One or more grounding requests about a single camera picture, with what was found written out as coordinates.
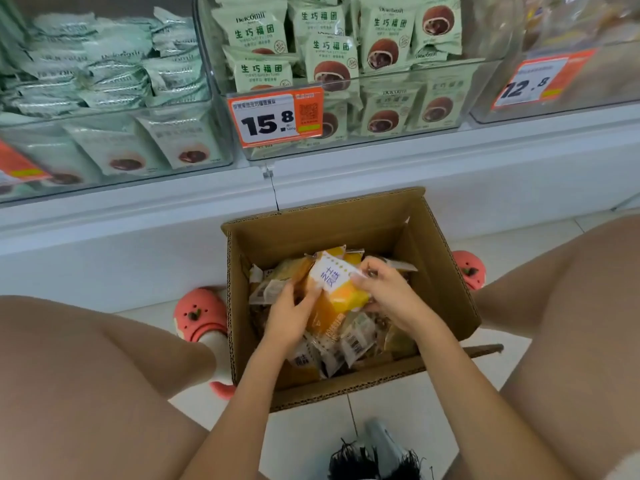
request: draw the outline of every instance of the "white sock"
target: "white sock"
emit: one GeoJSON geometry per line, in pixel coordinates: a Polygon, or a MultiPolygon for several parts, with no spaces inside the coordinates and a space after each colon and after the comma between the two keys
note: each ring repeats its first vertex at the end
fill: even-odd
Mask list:
{"type": "Polygon", "coordinates": [[[222,382],[228,386],[233,384],[231,380],[231,355],[229,353],[229,339],[221,331],[208,331],[199,340],[206,345],[216,356],[216,370],[210,382],[222,382]]]}

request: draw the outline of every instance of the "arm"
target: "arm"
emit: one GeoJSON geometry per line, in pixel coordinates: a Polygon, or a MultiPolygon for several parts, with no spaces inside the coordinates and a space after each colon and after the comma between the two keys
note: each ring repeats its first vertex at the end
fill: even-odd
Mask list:
{"type": "Polygon", "coordinates": [[[285,358],[302,338],[320,291],[308,293],[294,306],[293,286],[285,286],[271,307],[264,338],[249,359],[235,395],[181,480],[263,478],[258,467],[273,389],[285,358]]]}
{"type": "Polygon", "coordinates": [[[375,258],[367,258],[362,266],[376,271],[378,277],[354,276],[353,281],[369,291],[396,326],[415,339],[473,478],[575,480],[402,276],[375,258]]]}

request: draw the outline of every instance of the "person's right hand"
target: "person's right hand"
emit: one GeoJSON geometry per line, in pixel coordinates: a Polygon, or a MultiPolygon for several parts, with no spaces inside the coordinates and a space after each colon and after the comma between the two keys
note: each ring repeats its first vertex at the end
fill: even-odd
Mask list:
{"type": "Polygon", "coordinates": [[[401,330],[414,336],[421,323],[438,317],[421,298],[411,289],[409,283],[384,261],[367,257],[360,265],[360,270],[368,276],[370,271],[377,277],[363,278],[351,275],[351,281],[357,288],[372,295],[380,311],[391,318],[401,330]]]}

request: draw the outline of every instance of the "person's left hand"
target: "person's left hand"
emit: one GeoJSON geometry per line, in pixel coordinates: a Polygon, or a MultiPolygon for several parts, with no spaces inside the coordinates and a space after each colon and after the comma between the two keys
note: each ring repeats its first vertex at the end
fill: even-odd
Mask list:
{"type": "Polygon", "coordinates": [[[309,315],[320,293],[322,287],[309,291],[300,304],[295,306],[293,284],[289,281],[271,307],[263,341],[273,344],[278,350],[282,350],[285,356],[289,356],[302,339],[309,315]]]}

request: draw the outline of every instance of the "tile floor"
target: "tile floor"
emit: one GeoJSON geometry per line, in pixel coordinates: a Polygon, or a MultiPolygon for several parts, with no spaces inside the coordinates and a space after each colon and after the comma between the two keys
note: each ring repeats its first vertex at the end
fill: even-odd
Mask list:
{"type": "MultiPolygon", "coordinates": [[[[494,235],[452,242],[452,249],[466,249],[480,256],[492,281],[511,269],[556,246],[621,215],[601,212],[566,221],[538,225],[494,235]]],[[[161,303],[121,315],[173,331],[175,302],[161,303]]],[[[504,344],[504,352],[476,359],[478,367],[500,388],[520,361],[529,340],[508,333],[478,330],[465,345],[504,344]]],[[[181,393],[172,403],[185,414],[212,428],[225,403],[206,385],[181,393]]],[[[326,478],[330,454],[340,439],[352,441],[358,428],[371,417],[386,423],[396,439],[425,458],[441,478],[458,448],[427,373],[399,379],[371,389],[272,414],[269,418],[261,471],[273,480],[326,478]]]]}

